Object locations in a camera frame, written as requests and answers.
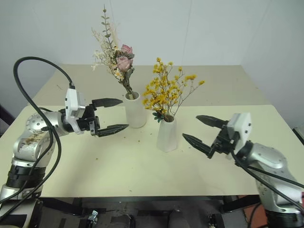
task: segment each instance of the white vase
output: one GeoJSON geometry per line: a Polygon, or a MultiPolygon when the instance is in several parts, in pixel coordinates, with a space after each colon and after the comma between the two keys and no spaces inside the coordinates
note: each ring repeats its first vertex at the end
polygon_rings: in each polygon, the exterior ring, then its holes
{"type": "Polygon", "coordinates": [[[157,138],[158,149],[169,152],[177,148],[176,125],[175,119],[172,122],[161,121],[157,138]]]}
{"type": "Polygon", "coordinates": [[[124,96],[125,114],[130,127],[140,128],[147,122],[147,114],[141,96],[137,92],[132,92],[132,96],[133,100],[128,99],[128,94],[124,96]]]}

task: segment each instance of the black cable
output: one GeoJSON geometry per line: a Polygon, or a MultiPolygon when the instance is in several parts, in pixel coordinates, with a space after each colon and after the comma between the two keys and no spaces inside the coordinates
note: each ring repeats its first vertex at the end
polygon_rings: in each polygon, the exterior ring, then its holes
{"type": "Polygon", "coordinates": [[[261,203],[256,204],[256,206],[253,208],[253,210],[252,210],[252,212],[251,212],[251,215],[250,215],[250,220],[249,220],[249,222],[248,222],[247,228],[251,228],[251,223],[252,223],[253,217],[254,217],[255,212],[256,212],[256,210],[257,210],[257,208],[258,208],[259,206],[261,206],[261,203]]]}
{"type": "MultiPolygon", "coordinates": [[[[68,76],[68,74],[61,69],[59,66],[55,65],[54,63],[43,59],[43,58],[39,58],[39,57],[24,57],[21,58],[19,60],[16,61],[14,68],[13,68],[13,74],[14,74],[14,78],[16,81],[16,84],[19,88],[19,90],[21,91],[21,93],[23,94],[23,96],[27,99],[27,101],[33,106],[33,108],[37,111],[37,113],[43,118],[43,120],[45,121],[46,125],[48,126],[48,131],[49,131],[49,136],[50,136],[50,143],[48,145],[48,147],[45,149],[45,151],[41,154],[41,156],[35,161],[35,163],[33,164],[29,175],[31,175],[34,171],[34,168],[36,167],[37,163],[43,158],[43,156],[48,152],[48,150],[52,147],[52,144],[54,142],[53,139],[53,134],[54,137],[57,141],[57,147],[58,147],[58,154],[57,154],[57,159],[52,167],[52,169],[50,170],[50,172],[47,174],[47,176],[32,190],[30,191],[22,200],[20,200],[17,204],[15,204],[12,208],[10,208],[6,213],[4,213],[1,217],[0,217],[0,221],[2,221],[7,215],[9,215],[15,208],[17,208],[21,203],[23,203],[28,197],[30,197],[32,195],[32,193],[34,193],[54,172],[54,170],[56,169],[57,165],[59,164],[60,161],[60,157],[61,157],[61,142],[60,142],[60,138],[59,135],[57,134],[54,126],[52,125],[52,123],[49,121],[49,119],[44,115],[44,113],[40,110],[40,108],[37,107],[37,105],[34,103],[34,101],[30,98],[30,96],[27,94],[27,92],[25,91],[25,89],[23,88],[19,76],[18,76],[18,67],[19,65],[26,60],[38,60],[38,61],[42,61],[45,63],[48,63],[50,65],[52,65],[53,67],[55,67],[56,69],[58,69],[61,73],[63,73],[66,78],[69,81],[69,85],[70,88],[75,88],[74,84],[71,80],[71,78],[68,76]]],[[[0,203],[3,203],[9,199],[11,199],[12,197],[18,195],[20,192],[22,192],[26,186],[27,181],[25,181],[25,183],[23,184],[23,186],[19,189],[19,191],[17,191],[16,193],[14,193],[13,195],[3,199],[0,201],[0,203]]]]}
{"type": "MultiPolygon", "coordinates": [[[[23,58],[21,58],[21,59],[19,59],[19,60],[16,61],[15,65],[14,65],[14,68],[13,68],[13,73],[14,73],[15,81],[16,81],[16,84],[17,84],[19,90],[22,92],[22,94],[24,95],[24,97],[27,99],[28,102],[29,102],[28,98],[29,98],[29,99],[31,99],[31,98],[29,97],[29,95],[25,92],[24,88],[22,87],[21,82],[20,82],[20,80],[19,80],[19,76],[18,76],[18,67],[19,67],[19,65],[20,65],[23,61],[26,61],[26,60],[39,60],[39,61],[42,61],[42,62],[45,62],[45,63],[48,63],[48,64],[52,65],[53,67],[55,67],[56,69],[58,69],[62,74],[64,74],[64,76],[65,76],[65,77],[68,79],[68,81],[69,81],[70,87],[71,87],[71,86],[74,87],[74,83],[73,83],[73,81],[71,80],[71,78],[69,77],[69,75],[68,75],[63,69],[61,69],[59,66],[55,65],[54,63],[52,63],[52,62],[50,62],[50,61],[48,61],[48,60],[46,60],[46,59],[39,58],[39,57],[23,57],[23,58]]],[[[43,107],[40,107],[39,109],[44,110],[44,111],[47,111],[47,112],[52,112],[51,110],[46,109],[46,108],[43,108],[43,107]]],[[[51,129],[49,129],[48,132],[49,132],[49,137],[50,137],[49,145],[48,145],[47,148],[43,151],[43,153],[39,156],[39,158],[34,162],[33,166],[31,167],[31,169],[30,169],[30,171],[29,171],[29,173],[28,173],[29,176],[32,175],[32,173],[33,173],[35,167],[37,166],[38,162],[43,158],[43,156],[44,156],[44,155],[49,151],[49,149],[51,149],[51,147],[52,147],[52,144],[53,144],[53,141],[54,141],[54,140],[53,140],[53,134],[52,134],[51,129]]],[[[26,186],[27,183],[28,183],[28,180],[26,180],[26,181],[24,182],[24,184],[22,185],[22,187],[21,187],[17,192],[15,192],[14,194],[10,195],[9,197],[7,197],[7,198],[5,198],[5,199],[0,200],[0,204],[2,204],[2,203],[4,203],[4,202],[10,200],[11,198],[13,198],[13,197],[19,195],[19,194],[25,189],[25,186],[26,186]]]]}
{"type": "Polygon", "coordinates": [[[130,228],[136,228],[136,220],[133,215],[130,215],[130,228]]]}
{"type": "Polygon", "coordinates": [[[272,190],[274,193],[278,194],[279,196],[281,196],[282,198],[284,198],[285,200],[287,200],[288,202],[290,202],[291,204],[295,205],[302,214],[304,214],[304,208],[302,207],[302,205],[300,205],[299,203],[297,203],[296,201],[294,201],[293,199],[289,198],[288,196],[286,196],[285,194],[283,194],[282,192],[280,192],[279,190],[277,190],[275,187],[273,187],[272,185],[268,184],[265,180],[263,180],[262,178],[260,178],[259,176],[257,176],[255,173],[253,173],[252,171],[250,171],[238,158],[237,156],[234,154],[234,151],[231,150],[231,155],[233,157],[233,159],[236,161],[237,165],[239,165],[245,172],[247,172],[250,176],[252,176],[253,178],[255,178],[258,182],[264,184],[266,187],[268,187],[270,190],[272,190]]]}
{"type": "Polygon", "coordinates": [[[34,56],[27,56],[27,57],[23,57],[21,59],[18,59],[17,62],[15,63],[15,65],[19,65],[20,63],[22,63],[23,61],[26,61],[26,60],[38,60],[38,61],[50,64],[51,66],[53,66],[57,70],[59,70],[67,78],[67,80],[69,81],[70,88],[75,89],[74,83],[73,83],[72,79],[70,78],[70,76],[63,69],[61,69],[59,66],[57,66],[55,63],[52,63],[52,62],[50,62],[50,61],[48,61],[44,58],[39,58],[39,57],[34,57],[34,56]]]}
{"type": "Polygon", "coordinates": [[[49,110],[49,109],[44,108],[44,107],[39,107],[39,109],[44,110],[44,111],[47,111],[47,112],[52,112],[52,110],[49,110]]]}
{"type": "Polygon", "coordinates": [[[293,181],[293,180],[287,179],[287,178],[285,178],[285,177],[281,177],[281,176],[275,175],[275,174],[273,174],[273,173],[267,172],[267,171],[265,171],[265,170],[258,169],[258,168],[253,167],[253,166],[248,166],[247,168],[248,168],[248,169],[251,169],[251,170],[258,171],[258,172],[263,173],[263,174],[265,174],[265,175],[268,175],[268,176],[271,176],[271,177],[280,179],[280,180],[282,180],[282,181],[286,181],[286,182],[288,182],[288,183],[294,184],[294,185],[299,186],[299,187],[301,187],[301,188],[304,189],[304,185],[303,185],[303,184],[300,184],[300,183],[298,183],[298,182],[296,182],[296,181],[293,181]]]}

